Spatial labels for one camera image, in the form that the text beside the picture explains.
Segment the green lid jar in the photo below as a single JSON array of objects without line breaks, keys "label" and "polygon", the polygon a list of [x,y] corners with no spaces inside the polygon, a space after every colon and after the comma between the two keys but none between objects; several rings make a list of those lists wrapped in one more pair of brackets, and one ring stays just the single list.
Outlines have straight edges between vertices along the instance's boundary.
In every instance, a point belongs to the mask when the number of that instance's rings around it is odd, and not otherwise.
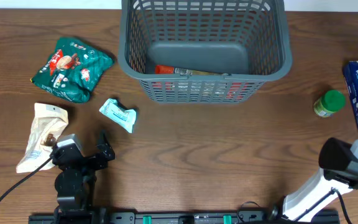
[{"label": "green lid jar", "polygon": [[343,109],[346,104],[345,96],[337,90],[329,90],[313,104],[314,112],[323,118],[332,116]]}]

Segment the green snack bag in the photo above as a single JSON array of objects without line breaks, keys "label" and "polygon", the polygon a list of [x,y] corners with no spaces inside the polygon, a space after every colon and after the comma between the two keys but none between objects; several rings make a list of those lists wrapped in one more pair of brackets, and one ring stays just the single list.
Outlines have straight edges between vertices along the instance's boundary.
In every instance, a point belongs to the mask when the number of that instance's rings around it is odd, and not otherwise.
[{"label": "green snack bag", "polygon": [[86,103],[102,74],[113,65],[114,59],[106,53],[79,39],[61,37],[54,53],[30,81],[64,100]]}]

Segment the orange pasta packet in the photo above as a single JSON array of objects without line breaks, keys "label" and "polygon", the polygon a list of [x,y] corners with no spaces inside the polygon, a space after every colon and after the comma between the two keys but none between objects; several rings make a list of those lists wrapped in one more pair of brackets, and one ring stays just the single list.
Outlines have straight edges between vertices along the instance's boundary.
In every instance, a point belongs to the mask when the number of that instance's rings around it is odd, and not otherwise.
[{"label": "orange pasta packet", "polygon": [[226,73],[209,73],[186,68],[156,65],[157,75],[178,75],[178,80],[152,81],[148,92],[158,102],[231,103],[242,101],[251,91],[247,82],[225,81]]}]

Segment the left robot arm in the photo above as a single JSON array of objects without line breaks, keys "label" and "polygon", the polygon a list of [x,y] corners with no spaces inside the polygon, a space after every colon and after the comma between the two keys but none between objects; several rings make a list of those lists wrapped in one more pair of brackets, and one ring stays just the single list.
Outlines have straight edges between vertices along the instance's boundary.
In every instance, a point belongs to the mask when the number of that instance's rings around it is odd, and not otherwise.
[{"label": "left robot arm", "polygon": [[87,210],[93,205],[96,171],[107,168],[116,156],[105,131],[100,132],[96,148],[97,153],[85,157],[75,134],[62,137],[52,147],[52,163],[62,171],[55,179],[61,211]]}]

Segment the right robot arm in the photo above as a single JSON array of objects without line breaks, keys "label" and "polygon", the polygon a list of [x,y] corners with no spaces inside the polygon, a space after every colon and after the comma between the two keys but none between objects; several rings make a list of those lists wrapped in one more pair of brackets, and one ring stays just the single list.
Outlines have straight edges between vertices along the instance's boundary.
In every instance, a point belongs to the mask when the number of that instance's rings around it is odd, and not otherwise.
[{"label": "right robot arm", "polygon": [[[347,62],[342,71],[358,129],[358,61]],[[296,192],[287,195],[270,217],[287,223],[330,223],[323,208],[357,189],[358,139],[350,144],[329,138],[319,154],[318,171]]]}]

